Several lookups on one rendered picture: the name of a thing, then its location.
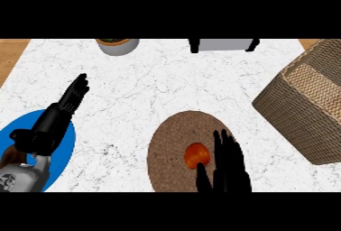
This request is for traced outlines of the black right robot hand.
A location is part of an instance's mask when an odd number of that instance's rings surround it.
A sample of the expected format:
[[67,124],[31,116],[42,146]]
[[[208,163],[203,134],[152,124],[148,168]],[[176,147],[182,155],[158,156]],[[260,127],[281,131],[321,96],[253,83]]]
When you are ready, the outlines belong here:
[[245,170],[244,154],[239,143],[226,129],[213,132],[214,165],[213,180],[210,180],[206,166],[198,163],[197,187],[198,192],[251,193],[253,184]]

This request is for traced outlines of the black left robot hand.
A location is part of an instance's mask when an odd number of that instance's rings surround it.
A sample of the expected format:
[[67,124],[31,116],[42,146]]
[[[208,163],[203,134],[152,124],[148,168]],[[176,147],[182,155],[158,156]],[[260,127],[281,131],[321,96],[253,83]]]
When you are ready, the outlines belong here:
[[73,115],[89,92],[87,74],[76,78],[62,98],[52,103],[39,117],[31,129],[17,129],[9,138],[15,141],[17,150],[51,156],[65,136]]

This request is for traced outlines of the orange-red tomato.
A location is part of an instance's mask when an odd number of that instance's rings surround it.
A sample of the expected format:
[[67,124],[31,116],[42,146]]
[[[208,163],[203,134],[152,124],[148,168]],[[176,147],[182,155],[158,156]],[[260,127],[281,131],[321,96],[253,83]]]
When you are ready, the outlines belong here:
[[211,153],[203,143],[192,143],[185,150],[185,164],[189,169],[195,169],[198,164],[211,162]]

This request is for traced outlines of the round brown woven placemat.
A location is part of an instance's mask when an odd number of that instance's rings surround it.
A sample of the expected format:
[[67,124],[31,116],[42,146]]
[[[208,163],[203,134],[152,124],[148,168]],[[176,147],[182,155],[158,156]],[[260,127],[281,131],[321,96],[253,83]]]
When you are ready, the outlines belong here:
[[214,138],[213,132],[226,129],[223,122],[200,111],[183,111],[161,123],[148,148],[148,175],[157,192],[198,191],[198,168],[189,169],[185,164],[185,150],[192,143],[203,143],[211,153],[211,162],[204,164],[213,180]]

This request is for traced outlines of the tan wicker basket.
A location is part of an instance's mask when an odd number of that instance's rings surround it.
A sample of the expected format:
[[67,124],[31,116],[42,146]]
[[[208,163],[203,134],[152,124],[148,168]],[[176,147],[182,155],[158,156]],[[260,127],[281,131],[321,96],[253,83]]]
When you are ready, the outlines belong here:
[[341,39],[316,41],[253,107],[312,164],[341,162]]

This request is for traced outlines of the blue round plate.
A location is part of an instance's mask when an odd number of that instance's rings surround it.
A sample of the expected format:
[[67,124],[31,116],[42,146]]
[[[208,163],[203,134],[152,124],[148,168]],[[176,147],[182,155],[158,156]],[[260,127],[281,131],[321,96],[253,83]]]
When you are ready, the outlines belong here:
[[[18,117],[3,129],[0,129],[0,159],[6,148],[15,143],[9,138],[9,134],[15,129],[30,129],[34,126],[34,122],[45,113],[45,110],[36,110],[21,117]],[[71,160],[73,152],[76,148],[76,127],[74,124],[68,125],[67,133],[62,138],[61,145],[52,154],[51,167],[49,167],[49,179],[45,185],[43,191],[49,189],[56,179],[61,177],[68,162]]]

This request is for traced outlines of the brown item on plate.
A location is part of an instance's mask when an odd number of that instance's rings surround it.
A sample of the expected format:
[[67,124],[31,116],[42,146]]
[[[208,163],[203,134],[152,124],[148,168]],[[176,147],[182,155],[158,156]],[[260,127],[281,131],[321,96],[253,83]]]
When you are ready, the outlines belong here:
[[15,145],[11,145],[3,153],[0,169],[12,163],[27,163],[27,153],[21,152]]

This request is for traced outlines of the grey plant pot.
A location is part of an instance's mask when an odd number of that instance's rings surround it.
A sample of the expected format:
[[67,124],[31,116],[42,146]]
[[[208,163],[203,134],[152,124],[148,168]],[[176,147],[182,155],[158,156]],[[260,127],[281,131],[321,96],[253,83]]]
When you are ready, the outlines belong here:
[[102,52],[110,56],[123,56],[133,52],[138,48],[139,39],[124,39],[117,40],[115,42],[105,42],[104,40],[96,40]]

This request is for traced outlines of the grey appliance with black legs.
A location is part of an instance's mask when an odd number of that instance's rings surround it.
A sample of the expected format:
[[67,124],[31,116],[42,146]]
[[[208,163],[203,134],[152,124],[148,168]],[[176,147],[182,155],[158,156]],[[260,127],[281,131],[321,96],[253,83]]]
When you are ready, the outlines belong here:
[[259,39],[189,39],[191,52],[201,51],[254,51]]

